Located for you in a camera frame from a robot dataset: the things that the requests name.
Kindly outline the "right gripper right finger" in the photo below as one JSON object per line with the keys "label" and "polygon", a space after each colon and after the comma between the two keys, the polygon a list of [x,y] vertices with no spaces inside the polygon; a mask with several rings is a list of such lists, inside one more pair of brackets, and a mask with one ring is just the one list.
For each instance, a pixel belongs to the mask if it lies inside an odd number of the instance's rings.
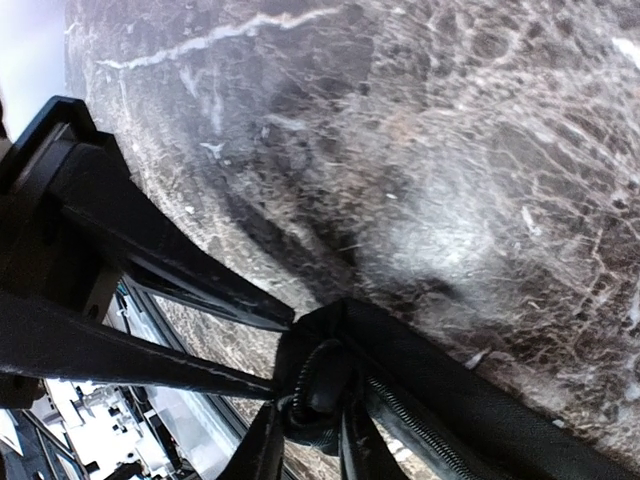
{"label": "right gripper right finger", "polygon": [[400,468],[358,399],[345,402],[340,427],[342,479],[399,479]]}

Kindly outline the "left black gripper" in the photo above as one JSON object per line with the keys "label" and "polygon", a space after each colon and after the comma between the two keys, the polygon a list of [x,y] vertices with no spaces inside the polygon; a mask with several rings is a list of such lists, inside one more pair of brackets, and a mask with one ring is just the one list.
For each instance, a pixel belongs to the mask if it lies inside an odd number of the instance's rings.
{"label": "left black gripper", "polygon": [[[116,213],[129,170],[86,104],[55,96],[1,161],[1,294],[35,298],[104,325],[124,275],[140,289],[266,331],[291,307],[196,246],[152,204]],[[30,408],[47,378],[1,371],[1,405]]]}

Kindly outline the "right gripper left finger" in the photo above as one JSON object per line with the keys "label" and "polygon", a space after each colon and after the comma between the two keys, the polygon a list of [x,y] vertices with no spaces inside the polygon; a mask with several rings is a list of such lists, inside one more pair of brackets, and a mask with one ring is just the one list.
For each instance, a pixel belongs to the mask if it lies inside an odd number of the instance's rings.
{"label": "right gripper left finger", "polygon": [[281,477],[284,434],[280,412],[265,403],[251,423],[218,480],[278,480]]}

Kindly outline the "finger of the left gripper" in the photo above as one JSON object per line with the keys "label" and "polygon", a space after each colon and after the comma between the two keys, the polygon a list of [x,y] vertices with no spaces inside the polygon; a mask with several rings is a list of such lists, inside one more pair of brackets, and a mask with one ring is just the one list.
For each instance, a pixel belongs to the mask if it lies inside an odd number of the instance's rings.
{"label": "finger of the left gripper", "polygon": [[1,294],[1,371],[39,378],[160,385],[270,400],[275,382],[89,323],[33,297]]}

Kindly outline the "black necktie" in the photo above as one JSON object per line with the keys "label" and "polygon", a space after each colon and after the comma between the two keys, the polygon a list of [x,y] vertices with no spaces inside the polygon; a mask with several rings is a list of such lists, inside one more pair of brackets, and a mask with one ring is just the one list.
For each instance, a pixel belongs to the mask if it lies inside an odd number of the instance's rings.
{"label": "black necktie", "polygon": [[385,310],[342,299],[279,342],[286,437],[335,456],[349,399],[444,479],[627,479],[630,472]]}

